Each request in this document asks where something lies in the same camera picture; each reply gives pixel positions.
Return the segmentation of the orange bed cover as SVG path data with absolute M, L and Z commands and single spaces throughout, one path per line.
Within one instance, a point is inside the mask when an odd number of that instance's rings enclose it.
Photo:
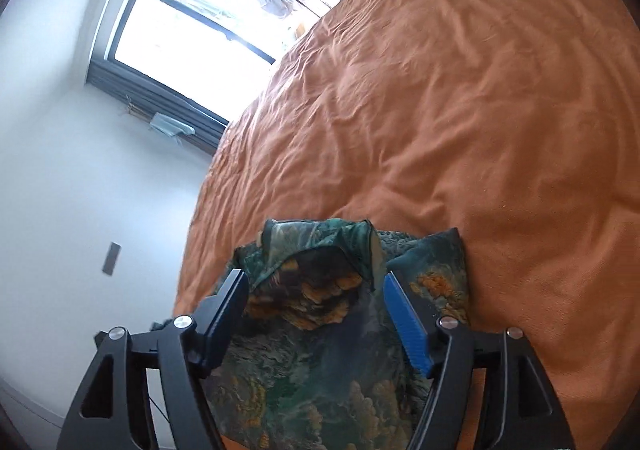
M 639 388 L 639 31 L 623 0 L 341 0 L 224 132 L 175 303 L 269 219 L 457 228 L 472 323 L 524 329 L 576 444 Z

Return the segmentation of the green landscape print garment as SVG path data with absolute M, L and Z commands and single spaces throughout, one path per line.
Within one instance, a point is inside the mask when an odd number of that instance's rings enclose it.
M 464 320 L 465 253 L 449 229 L 424 237 L 367 220 L 269 220 L 230 267 L 250 297 L 205 381 L 218 430 L 249 449 L 402 449 L 431 384 L 411 364 L 383 280 Z

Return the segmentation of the light blue hanging towel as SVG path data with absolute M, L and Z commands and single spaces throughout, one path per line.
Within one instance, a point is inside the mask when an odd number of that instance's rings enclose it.
M 194 136 L 195 128 L 191 125 L 179 121 L 179 119 L 170 117 L 162 113 L 155 113 L 150 121 L 150 126 L 168 137 L 176 136 Z

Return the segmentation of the dark framed window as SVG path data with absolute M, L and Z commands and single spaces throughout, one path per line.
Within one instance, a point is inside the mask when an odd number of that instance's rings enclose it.
M 106 0 L 91 60 L 236 121 L 340 0 Z

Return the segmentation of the grey wall switch plate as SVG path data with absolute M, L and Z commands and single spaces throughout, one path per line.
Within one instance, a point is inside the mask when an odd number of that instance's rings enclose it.
M 115 242 L 110 244 L 102 266 L 102 272 L 107 275 L 107 277 L 113 275 L 121 249 L 122 247 Z

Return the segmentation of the grey curtain left side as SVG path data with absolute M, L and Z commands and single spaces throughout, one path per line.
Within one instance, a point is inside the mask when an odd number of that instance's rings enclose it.
M 217 150 L 229 121 L 155 79 L 117 61 L 91 60 L 87 82 L 152 118 L 162 114 L 194 129 L 186 139 L 208 154 Z

